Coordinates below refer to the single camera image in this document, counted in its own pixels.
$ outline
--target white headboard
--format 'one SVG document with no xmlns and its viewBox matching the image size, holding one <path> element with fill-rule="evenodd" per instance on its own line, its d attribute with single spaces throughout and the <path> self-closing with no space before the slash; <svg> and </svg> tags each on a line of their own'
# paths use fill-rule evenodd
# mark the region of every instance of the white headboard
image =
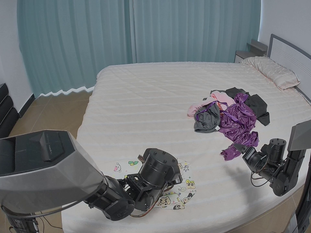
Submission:
<svg viewBox="0 0 311 233">
<path fill-rule="evenodd" d="M 301 80 L 295 88 L 311 101 L 311 55 L 294 44 L 271 34 L 268 57 L 291 69 Z"/>
</svg>

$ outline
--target teal curtain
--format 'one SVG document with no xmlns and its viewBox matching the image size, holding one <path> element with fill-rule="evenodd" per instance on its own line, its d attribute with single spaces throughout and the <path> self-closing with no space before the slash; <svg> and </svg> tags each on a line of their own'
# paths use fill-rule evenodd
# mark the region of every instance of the teal curtain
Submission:
<svg viewBox="0 0 311 233">
<path fill-rule="evenodd" d="M 35 96 L 92 87 L 109 65 L 233 62 L 257 39 L 260 0 L 18 0 Z"/>
</svg>

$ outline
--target tile floor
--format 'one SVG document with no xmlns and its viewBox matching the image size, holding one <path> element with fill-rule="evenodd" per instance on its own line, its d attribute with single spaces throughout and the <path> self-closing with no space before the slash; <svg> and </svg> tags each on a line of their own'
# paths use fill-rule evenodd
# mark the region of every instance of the tile floor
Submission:
<svg viewBox="0 0 311 233">
<path fill-rule="evenodd" d="M 68 130 L 76 137 L 90 95 L 91 93 L 82 91 L 79 93 L 72 92 L 69 95 L 39 97 L 32 103 L 23 118 L 17 121 L 10 135 L 53 129 Z M 227 233 L 269 233 L 271 231 L 281 233 L 298 205 L 301 193 L 302 188 L 278 206 Z M 46 216 L 46 219 L 51 225 L 62 227 L 60 213 Z M 45 233 L 63 232 L 61 229 L 51 227 L 44 218 L 43 221 Z M 38 219 L 38 223 L 42 233 L 42 221 Z M 0 211 L 0 233 L 9 233 L 9 226 L 7 218 Z M 306 233 L 311 233 L 311 227 L 307 229 Z"/>
</svg>

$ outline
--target bed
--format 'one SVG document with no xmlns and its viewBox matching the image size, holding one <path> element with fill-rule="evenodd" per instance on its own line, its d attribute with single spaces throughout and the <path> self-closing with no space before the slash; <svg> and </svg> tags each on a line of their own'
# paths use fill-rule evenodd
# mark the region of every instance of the bed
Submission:
<svg viewBox="0 0 311 233">
<path fill-rule="evenodd" d="M 291 127 L 311 119 L 305 87 L 311 56 L 271 36 L 268 55 L 301 72 L 300 91 L 280 91 L 256 69 L 240 63 L 168 62 L 109 66 L 99 72 L 77 141 L 107 175 L 115 163 L 136 158 L 146 148 L 159 148 L 192 165 L 197 193 L 183 210 L 154 208 L 143 218 L 107 220 L 101 211 L 80 203 L 62 212 L 64 232 L 213 232 L 223 233 L 273 208 L 305 181 L 304 161 L 294 189 L 282 197 L 268 184 L 256 188 L 242 157 L 224 161 L 219 153 L 232 142 L 220 132 L 193 130 L 189 106 L 211 90 L 243 88 L 268 104 L 270 124 L 256 122 L 260 149 L 270 138 L 288 140 Z"/>
</svg>

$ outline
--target nightstand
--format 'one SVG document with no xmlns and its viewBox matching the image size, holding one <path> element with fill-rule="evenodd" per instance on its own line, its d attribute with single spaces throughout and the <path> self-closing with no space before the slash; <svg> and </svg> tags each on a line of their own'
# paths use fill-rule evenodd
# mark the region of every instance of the nightstand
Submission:
<svg viewBox="0 0 311 233">
<path fill-rule="evenodd" d="M 234 63 L 240 63 L 248 57 L 263 56 L 264 54 L 267 54 L 268 46 L 259 41 L 252 39 L 250 44 L 247 43 L 247 46 L 250 51 L 235 51 Z"/>
</svg>

